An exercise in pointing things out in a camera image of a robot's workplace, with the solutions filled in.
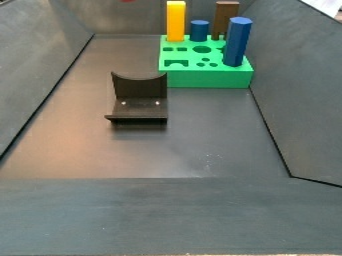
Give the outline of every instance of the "gray wall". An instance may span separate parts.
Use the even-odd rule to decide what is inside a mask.
[[[290,172],[342,185],[342,26],[298,0],[258,0],[245,15],[251,89]]]
[[[241,13],[255,0],[241,0]],[[98,34],[164,34],[166,0],[62,0]],[[187,19],[212,20],[216,0],[186,0]]]
[[[0,156],[91,36],[58,0],[0,6]]]

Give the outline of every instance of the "yellow cylinder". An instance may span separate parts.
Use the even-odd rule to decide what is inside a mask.
[[[184,41],[186,2],[167,1],[167,41]]]

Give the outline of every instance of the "black u-shaped holder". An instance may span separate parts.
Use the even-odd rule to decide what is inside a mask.
[[[167,74],[148,79],[131,79],[114,72],[116,95],[114,111],[104,117],[118,121],[167,122]]]

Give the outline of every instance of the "blue cylinder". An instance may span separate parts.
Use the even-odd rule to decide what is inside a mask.
[[[227,44],[223,54],[223,64],[231,67],[242,65],[247,47],[253,21],[249,18],[235,17],[230,19]]]
[[[208,35],[208,21],[192,20],[190,41],[204,42],[207,41],[207,35]]]

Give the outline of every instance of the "shape sorter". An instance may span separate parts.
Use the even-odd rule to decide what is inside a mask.
[[[160,37],[159,72],[168,73],[168,87],[249,88],[254,69],[246,58],[239,67],[223,64],[226,40],[168,42]]]

